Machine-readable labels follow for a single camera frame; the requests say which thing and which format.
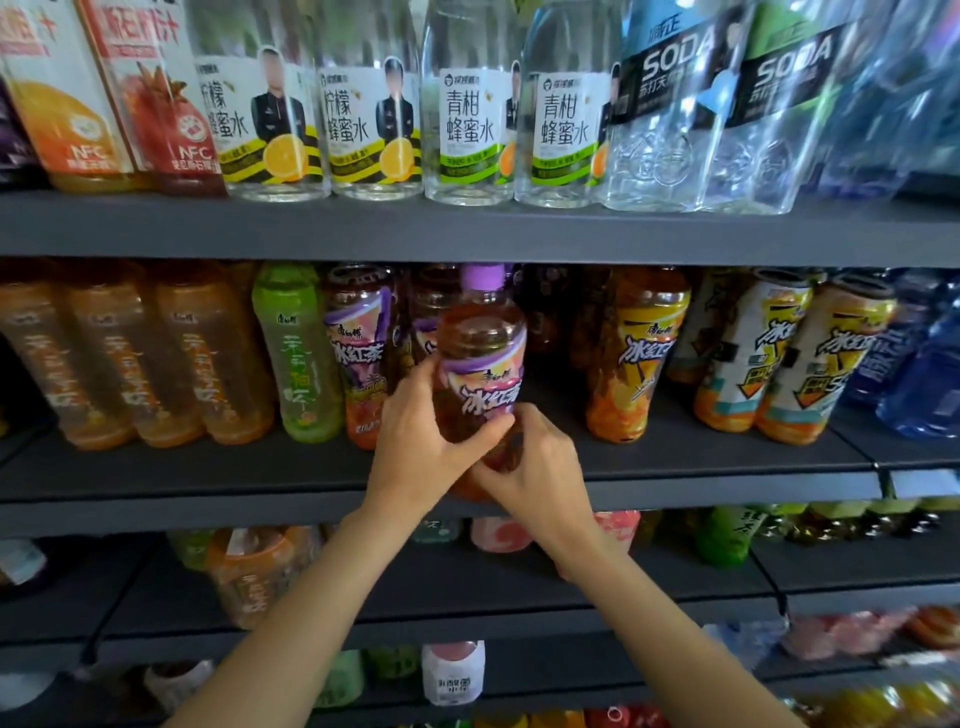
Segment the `person's left hand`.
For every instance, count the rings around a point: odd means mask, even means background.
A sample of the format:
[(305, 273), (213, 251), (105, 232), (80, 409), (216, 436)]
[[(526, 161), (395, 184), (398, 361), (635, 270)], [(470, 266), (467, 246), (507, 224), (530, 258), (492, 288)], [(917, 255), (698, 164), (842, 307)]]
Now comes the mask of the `person's left hand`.
[(450, 442), (440, 431), (431, 355), (414, 366), (382, 409), (380, 432), (362, 509), (409, 535), (469, 468), (447, 465)]

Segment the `purple cap iced tea bottle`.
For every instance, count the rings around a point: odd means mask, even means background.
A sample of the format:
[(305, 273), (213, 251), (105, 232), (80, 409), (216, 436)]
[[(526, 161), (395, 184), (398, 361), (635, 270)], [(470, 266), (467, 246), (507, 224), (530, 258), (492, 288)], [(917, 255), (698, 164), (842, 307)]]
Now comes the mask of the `purple cap iced tea bottle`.
[(455, 444), (512, 413), (521, 392), (527, 326), (508, 268), (463, 265), (461, 296), (438, 318), (435, 409), (440, 433)]

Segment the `teal bottle cap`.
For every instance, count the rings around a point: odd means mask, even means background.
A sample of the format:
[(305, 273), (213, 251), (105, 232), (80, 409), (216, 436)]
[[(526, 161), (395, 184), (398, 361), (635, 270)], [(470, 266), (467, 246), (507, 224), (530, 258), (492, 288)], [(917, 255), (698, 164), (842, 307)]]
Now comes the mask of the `teal bottle cap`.
[(425, 518), (410, 537), (410, 542), (418, 545), (441, 545), (455, 543), (461, 536), (464, 520), (453, 518)]

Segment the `dark grey shelf board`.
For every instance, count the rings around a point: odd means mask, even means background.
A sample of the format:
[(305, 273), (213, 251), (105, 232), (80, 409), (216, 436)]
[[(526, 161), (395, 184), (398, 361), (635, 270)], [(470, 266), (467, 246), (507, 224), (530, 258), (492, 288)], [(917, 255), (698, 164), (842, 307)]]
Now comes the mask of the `dark grey shelf board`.
[[(955, 545), (960, 537), (942, 530), (818, 547), (762, 542), (733, 568), (661, 543), (633, 558), (691, 619), (709, 625), (960, 602), (960, 562), (947, 552)], [(464, 542), (410, 544), (373, 589), (346, 646), (605, 630), (537, 549), (494, 555)], [(242, 637), (210, 579), (150, 536), (110, 540), (48, 588), (0, 602), (0, 672), (216, 659)]]
[[(882, 472), (904, 495), (960, 494), (949, 475), (960, 438), (908, 439), (861, 410), (837, 411), (816, 443), (796, 446), (712, 430), (665, 389), (646, 434), (612, 444), (552, 383), (531, 375), (521, 394), (572, 438), (599, 511), (868, 500), (882, 493)], [(335, 521), (362, 500), (372, 460), (343, 436), (304, 444), (282, 431), (165, 450), (80, 452), (52, 430), (21, 441), (0, 458), (0, 539)]]
[(798, 199), (783, 215), (0, 193), (0, 258), (960, 269), (960, 207)]

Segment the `light green drink bottle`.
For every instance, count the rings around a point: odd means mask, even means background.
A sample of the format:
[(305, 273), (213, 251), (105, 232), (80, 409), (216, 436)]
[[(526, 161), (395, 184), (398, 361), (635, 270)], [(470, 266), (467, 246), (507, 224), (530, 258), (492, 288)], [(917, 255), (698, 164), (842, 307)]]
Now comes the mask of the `light green drink bottle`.
[(373, 647), (365, 649), (364, 656), (375, 680), (399, 681), (420, 671), (422, 648), (418, 645)]
[(345, 708), (362, 697), (366, 672), (362, 651), (342, 650), (330, 666), (326, 681), (314, 703), (315, 710)]

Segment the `orange label drink bottle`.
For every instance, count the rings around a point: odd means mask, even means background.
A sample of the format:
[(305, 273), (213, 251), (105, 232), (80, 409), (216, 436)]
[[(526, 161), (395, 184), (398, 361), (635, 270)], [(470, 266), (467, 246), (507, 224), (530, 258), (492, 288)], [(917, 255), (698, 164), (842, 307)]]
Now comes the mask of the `orange label drink bottle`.
[(317, 525), (267, 525), (214, 531), (205, 557), (228, 619), (255, 629), (318, 556)]

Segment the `pale blue drink bottle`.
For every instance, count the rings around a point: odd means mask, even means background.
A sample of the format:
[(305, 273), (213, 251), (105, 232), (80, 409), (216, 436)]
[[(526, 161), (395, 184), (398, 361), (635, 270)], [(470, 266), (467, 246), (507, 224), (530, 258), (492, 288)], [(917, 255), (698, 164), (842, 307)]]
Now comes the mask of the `pale blue drink bottle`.
[(722, 644), (750, 673), (769, 657), (789, 630), (789, 618), (702, 625), (702, 631)]

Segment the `lemon honey water bottle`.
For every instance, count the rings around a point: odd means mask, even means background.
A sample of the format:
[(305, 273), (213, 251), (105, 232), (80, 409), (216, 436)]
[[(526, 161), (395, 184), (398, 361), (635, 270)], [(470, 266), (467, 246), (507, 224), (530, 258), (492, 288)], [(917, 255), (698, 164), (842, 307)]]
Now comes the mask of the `lemon honey water bottle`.
[(222, 180), (232, 198), (330, 196), (315, 34), (298, 0), (183, 0)]
[(333, 191), (424, 192), (421, 67), (407, 0), (316, 0), (320, 108)]

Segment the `row of yellow cap bottles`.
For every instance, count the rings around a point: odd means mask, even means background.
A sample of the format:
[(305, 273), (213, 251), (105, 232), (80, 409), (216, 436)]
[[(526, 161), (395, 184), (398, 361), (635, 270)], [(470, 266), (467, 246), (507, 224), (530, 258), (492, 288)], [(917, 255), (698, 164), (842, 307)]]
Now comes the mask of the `row of yellow cap bottles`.
[(886, 537), (909, 539), (938, 530), (942, 516), (953, 512), (960, 512), (960, 495), (785, 503), (773, 506), (754, 539), (806, 546)]

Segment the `blue label soda water bottle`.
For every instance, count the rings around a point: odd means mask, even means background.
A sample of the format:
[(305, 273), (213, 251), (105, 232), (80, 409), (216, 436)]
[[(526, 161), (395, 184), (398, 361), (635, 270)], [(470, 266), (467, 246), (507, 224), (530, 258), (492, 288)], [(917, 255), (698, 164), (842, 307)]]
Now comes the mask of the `blue label soda water bottle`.
[(691, 213), (738, 85), (759, 0), (630, 0), (601, 204)]

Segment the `white brown drink bottle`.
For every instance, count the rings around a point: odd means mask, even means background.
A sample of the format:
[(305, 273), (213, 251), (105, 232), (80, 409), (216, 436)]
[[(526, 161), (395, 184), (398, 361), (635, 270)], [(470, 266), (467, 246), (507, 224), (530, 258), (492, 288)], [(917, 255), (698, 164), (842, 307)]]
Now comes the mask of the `white brown drink bottle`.
[(146, 667), (143, 685), (165, 714), (172, 716), (210, 679), (215, 668), (212, 660), (154, 663)]

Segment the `pink drink bottles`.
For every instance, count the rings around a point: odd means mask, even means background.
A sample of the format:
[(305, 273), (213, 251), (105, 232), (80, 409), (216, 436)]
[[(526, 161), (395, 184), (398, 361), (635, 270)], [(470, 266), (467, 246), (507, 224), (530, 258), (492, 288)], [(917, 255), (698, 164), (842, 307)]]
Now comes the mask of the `pink drink bottles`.
[(917, 607), (889, 612), (794, 616), (780, 647), (800, 661), (837, 656), (869, 656), (880, 652), (917, 613)]

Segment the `green label soda water bottle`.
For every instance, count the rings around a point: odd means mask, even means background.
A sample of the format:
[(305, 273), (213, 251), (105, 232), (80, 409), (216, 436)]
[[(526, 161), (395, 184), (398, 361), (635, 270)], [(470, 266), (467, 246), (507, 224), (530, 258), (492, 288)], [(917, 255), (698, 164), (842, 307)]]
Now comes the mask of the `green label soda water bottle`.
[(758, 2), (709, 167), (705, 211), (791, 211), (864, 5), (865, 0)]

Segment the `red pomegranate juice bottle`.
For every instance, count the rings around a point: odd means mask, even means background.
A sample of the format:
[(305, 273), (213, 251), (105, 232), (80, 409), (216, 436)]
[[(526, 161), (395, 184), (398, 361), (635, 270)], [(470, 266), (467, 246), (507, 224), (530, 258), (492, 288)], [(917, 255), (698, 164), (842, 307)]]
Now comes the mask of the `red pomegranate juice bottle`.
[(184, 0), (77, 0), (138, 164), (166, 195), (224, 198)]

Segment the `dark purple juice bottle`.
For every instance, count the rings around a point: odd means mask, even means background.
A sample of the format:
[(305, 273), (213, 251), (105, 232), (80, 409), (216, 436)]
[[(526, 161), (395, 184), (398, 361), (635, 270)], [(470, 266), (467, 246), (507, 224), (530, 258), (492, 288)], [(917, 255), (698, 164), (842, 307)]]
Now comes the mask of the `dark purple juice bottle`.
[(0, 76), (0, 192), (49, 188)]

